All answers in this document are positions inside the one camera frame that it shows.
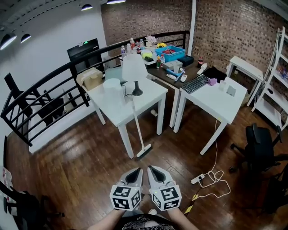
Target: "black office chair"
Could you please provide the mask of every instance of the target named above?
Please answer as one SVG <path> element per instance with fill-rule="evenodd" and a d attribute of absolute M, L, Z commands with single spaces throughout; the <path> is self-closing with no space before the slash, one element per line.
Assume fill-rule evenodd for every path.
<path fill-rule="evenodd" d="M 23 219 L 23 228 L 27 230 L 41 230 L 44 226 L 48 226 L 51 230 L 53 227 L 48 221 L 50 217 L 64 217 L 64 213 L 47 213 L 44 208 L 44 202 L 49 200 L 47 196 L 41 197 L 41 202 L 30 195 L 28 192 L 17 192 L 15 189 L 8 189 L 2 182 L 0 182 L 0 190 L 8 197 L 13 199 L 16 203 L 9 203 L 4 198 L 4 211 L 11 214 L 12 207 L 17 209 L 17 216 Z"/>
<path fill-rule="evenodd" d="M 281 173 L 270 178 L 263 179 L 262 181 L 267 179 L 269 180 L 269 184 L 262 206 L 253 206 L 257 201 L 257 197 L 261 188 L 259 187 L 252 207 L 246 209 L 261 209 L 261 213 L 265 212 L 272 214 L 275 213 L 279 207 L 288 204 L 288 195 L 286 195 L 288 191 L 288 164 L 285 166 Z"/>
<path fill-rule="evenodd" d="M 272 141 L 270 131 L 267 128 L 258 128 L 256 123 L 246 127 L 247 145 L 245 149 L 236 146 L 234 143 L 231 149 L 236 148 L 244 156 L 237 167 L 230 167 L 229 172 L 233 173 L 247 161 L 249 172 L 259 173 L 267 171 L 272 166 L 280 165 L 279 161 L 288 160 L 288 154 L 274 156 L 273 147 L 278 141 L 282 143 L 281 128 L 277 126 L 277 137 Z"/>

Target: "tabletop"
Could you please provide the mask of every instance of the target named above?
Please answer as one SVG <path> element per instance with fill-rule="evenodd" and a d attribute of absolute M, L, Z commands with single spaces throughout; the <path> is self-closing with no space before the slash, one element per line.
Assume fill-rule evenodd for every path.
<path fill-rule="evenodd" d="M 186 67 L 183 67 L 183 69 L 185 69 L 185 73 L 187 75 L 187 79 L 185 82 L 181 82 L 180 79 L 178 79 L 177 82 L 175 82 L 174 80 L 172 80 L 171 78 L 167 77 L 167 71 L 163 68 L 156 68 L 156 65 L 153 67 L 149 67 L 147 68 L 147 71 L 149 74 L 160 78 L 161 80 L 173 85 L 176 88 L 180 88 L 182 85 L 184 85 L 185 83 L 193 80 L 194 78 L 196 78 L 197 72 L 200 70 L 200 68 L 197 68 L 197 64 L 198 62 L 196 60 L 194 60 L 194 62 Z"/>
<path fill-rule="evenodd" d="M 126 94 L 133 92 L 135 88 L 134 82 L 126 82 L 124 85 Z M 168 89 L 147 78 L 139 81 L 139 88 L 143 91 L 143 94 L 137 97 L 133 96 L 137 115 L 158 102 L 168 92 Z M 115 126 L 119 126 L 123 122 L 128 123 L 134 118 L 132 104 L 128 97 L 125 97 L 126 104 L 124 106 L 115 106 L 115 103 L 108 101 L 109 97 L 105 96 L 103 84 L 87 91 L 87 93 L 90 99 L 95 102 Z"/>
<path fill-rule="evenodd" d="M 206 84 L 191 94 L 183 89 L 180 90 L 189 100 L 220 122 L 224 121 L 231 124 L 243 102 L 247 89 L 229 77 L 225 78 L 225 82 L 227 83 L 226 90 L 229 85 L 236 89 L 234 97 L 219 90 L 218 83 L 214 86 Z"/>
<path fill-rule="evenodd" d="M 256 79 L 263 81 L 263 72 L 257 69 L 255 66 L 251 65 L 250 63 L 248 63 L 247 61 L 244 61 L 243 59 L 234 56 L 231 58 L 230 62 L 233 65 L 240 67 L 246 72 L 252 74 Z"/>

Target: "shelving unit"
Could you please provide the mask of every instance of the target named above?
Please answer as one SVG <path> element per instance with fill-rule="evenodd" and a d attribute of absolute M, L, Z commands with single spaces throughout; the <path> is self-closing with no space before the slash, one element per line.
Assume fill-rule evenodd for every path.
<path fill-rule="evenodd" d="M 273 77 L 275 77 L 288 90 L 288 80 L 282 78 L 282 76 L 280 76 L 276 71 L 276 67 L 279 63 L 280 58 L 283 59 L 288 64 L 288 58 L 282 54 L 284 40 L 288 42 L 288 36 L 285 34 L 285 27 L 283 27 L 282 30 L 278 29 L 273 55 L 270 60 L 267 72 L 264 76 L 262 92 L 256 98 L 256 103 L 254 104 L 254 107 L 252 109 L 252 112 L 255 109 L 259 110 L 273 124 L 275 124 L 276 126 L 277 125 L 280 126 L 281 130 L 283 130 L 288 125 L 288 118 L 286 119 L 286 123 L 283 125 L 282 125 L 282 120 L 281 120 L 281 114 L 284 111 L 288 114 L 288 100 L 286 99 L 285 96 L 279 93 L 270 83 Z M 269 102 L 264 100 L 263 96 L 265 94 L 267 94 L 273 101 L 275 101 L 282 108 L 281 113 L 277 109 L 275 109 Z"/>

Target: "person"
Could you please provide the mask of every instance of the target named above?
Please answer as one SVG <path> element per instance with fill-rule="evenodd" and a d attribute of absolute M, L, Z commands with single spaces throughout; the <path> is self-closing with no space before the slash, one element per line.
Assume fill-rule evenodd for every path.
<path fill-rule="evenodd" d="M 157 215 L 155 209 L 148 214 L 141 210 L 112 210 L 88 230 L 198 230 L 178 208 L 167 212 L 171 221 Z"/>

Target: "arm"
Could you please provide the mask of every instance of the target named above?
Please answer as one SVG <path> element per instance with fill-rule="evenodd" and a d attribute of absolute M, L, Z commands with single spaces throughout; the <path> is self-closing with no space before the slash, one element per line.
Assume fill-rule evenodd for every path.
<path fill-rule="evenodd" d="M 177 224 L 180 230 L 198 230 L 178 208 L 169 209 L 167 212 L 171 221 Z"/>
<path fill-rule="evenodd" d="M 104 219 L 91 226 L 88 230 L 113 230 L 124 212 L 124 210 L 112 210 Z"/>

